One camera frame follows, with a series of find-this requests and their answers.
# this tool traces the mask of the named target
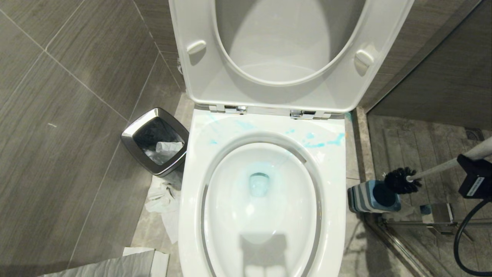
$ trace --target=toilet lid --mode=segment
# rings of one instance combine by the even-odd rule
[[[318,218],[303,163],[270,143],[231,151],[205,198],[205,250],[215,276],[301,276],[314,255]]]
[[[192,100],[217,110],[353,110],[413,0],[280,2],[170,0]]]

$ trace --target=gray floor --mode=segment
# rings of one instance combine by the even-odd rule
[[[193,106],[193,102],[183,95],[175,114],[175,117],[188,129],[191,125]],[[360,183],[352,122],[349,118],[346,119],[346,139],[346,186],[348,188]],[[346,213],[345,252],[339,276],[412,276],[395,255],[358,219],[356,214],[351,213],[348,209]],[[169,253],[168,276],[170,277],[182,276],[178,244],[179,242],[171,244],[159,214],[142,210],[131,246],[153,247]]]
[[[468,139],[464,127],[377,115],[370,115],[368,121],[377,179],[399,167],[408,166],[418,171],[432,168],[479,143]],[[485,138],[492,135],[487,130],[482,132]],[[456,220],[461,222],[479,202],[464,199],[458,193],[465,176],[464,170],[457,167],[424,178],[418,193],[401,196],[401,212],[387,216],[388,220],[422,221],[420,205],[450,203]],[[492,219],[492,205],[487,204],[474,219]],[[469,276],[454,261],[452,240],[438,240],[424,226],[395,228],[394,231],[436,276]],[[462,240],[463,262],[475,270],[492,270],[492,230],[468,228],[467,231],[475,243]]]

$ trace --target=toilet seat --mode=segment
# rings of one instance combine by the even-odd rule
[[[295,274],[290,276],[338,274],[345,236],[343,118],[306,121],[278,115],[235,115],[195,109],[191,130],[179,223],[180,261],[184,276],[214,276],[212,270],[217,277],[235,276],[228,274],[222,268],[224,266],[216,266],[217,260],[213,259],[217,257],[206,251],[215,242],[210,240],[214,236],[210,233],[212,230],[202,228],[209,226],[209,222],[204,222],[208,211],[203,207],[208,192],[213,191],[214,184],[209,182],[220,162],[234,150],[253,143],[281,145],[287,152],[293,153],[292,158],[304,163],[305,171],[313,180],[313,190],[318,194],[314,212],[320,215],[319,219],[316,218],[319,222],[316,222],[314,233],[309,233],[311,238],[305,240],[313,247],[300,256],[306,262],[296,267],[297,272],[289,271]],[[291,240],[294,238],[287,237],[288,242]]]
[[[270,243],[284,249],[272,265],[284,266],[289,276],[338,275],[346,199],[345,128],[340,115],[353,110],[362,98],[413,0],[366,0],[360,10],[354,7],[361,3],[358,0],[169,3],[186,92],[197,104],[180,207],[184,276],[243,276],[243,267],[262,263],[246,260],[244,253],[264,251],[262,247]],[[251,241],[260,239],[250,232],[277,229],[234,226],[234,207],[220,202],[228,184],[214,174],[228,168],[221,165],[222,160],[229,161],[228,155],[246,158],[244,147],[281,156],[280,147],[292,163],[297,159],[305,167],[298,174],[307,172],[311,178],[312,185],[307,181],[303,191],[314,191],[315,206],[309,203],[293,217],[306,219],[307,231],[294,226],[284,237],[263,237],[258,246]],[[313,201],[309,195],[306,201]],[[230,230],[216,230],[217,226]],[[307,234],[298,244],[293,243],[297,233]]]

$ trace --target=toilet bowl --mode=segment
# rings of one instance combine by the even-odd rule
[[[413,0],[170,0],[195,101],[179,218],[185,277],[337,276],[343,113]]]

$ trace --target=toilet brush holder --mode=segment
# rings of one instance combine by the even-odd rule
[[[351,212],[393,212],[401,209],[400,196],[383,181],[370,180],[347,190]]]

